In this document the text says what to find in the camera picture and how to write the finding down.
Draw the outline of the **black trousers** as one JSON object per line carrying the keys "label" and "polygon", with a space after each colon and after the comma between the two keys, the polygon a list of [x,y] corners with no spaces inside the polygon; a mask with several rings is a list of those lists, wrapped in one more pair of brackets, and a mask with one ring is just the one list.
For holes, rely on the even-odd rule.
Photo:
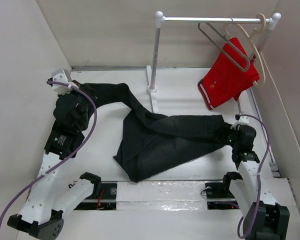
{"label": "black trousers", "polygon": [[123,103],[130,108],[113,158],[132,182],[195,160],[227,143],[230,124],[222,115],[152,113],[125,83],[84,83],[79,88],[89,94],[97,108],[112,103]]}

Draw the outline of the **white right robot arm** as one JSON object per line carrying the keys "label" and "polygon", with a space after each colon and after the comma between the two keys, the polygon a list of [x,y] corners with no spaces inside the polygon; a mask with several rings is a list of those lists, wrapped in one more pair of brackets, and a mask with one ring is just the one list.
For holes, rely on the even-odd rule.
{"label": "white right robot arm", "polygon": [[264,159],[254,152],[256,130],[249,125],[233,124],[222,140],[232,148],[236,172],[223,177],[221,191],[235,198],[242,217],[237,227],[241,240],[284,240],[290,212],[272,195],[262,175]]}

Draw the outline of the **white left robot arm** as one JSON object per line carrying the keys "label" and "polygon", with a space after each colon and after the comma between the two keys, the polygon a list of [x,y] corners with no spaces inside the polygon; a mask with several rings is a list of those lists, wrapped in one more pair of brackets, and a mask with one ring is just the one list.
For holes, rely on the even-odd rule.
{"label": "white left robot arm", "polygon": [[91,117],[93,125],[97,123],[98,98],[88,83],[56,84],[67,92],[57,99],[55,122],[44,147],[38,176],[8,204],[11,206],[29,191],[25,205],[19,213],[8,218],[7,225],[38,240],[55,240],[64,226],[65,217],[84,199],[97,198],[102,191],[101,177],[85,172],[63,196],[58,197],[65,173],[94,131],[91,128],[87,135],[83,134]]}

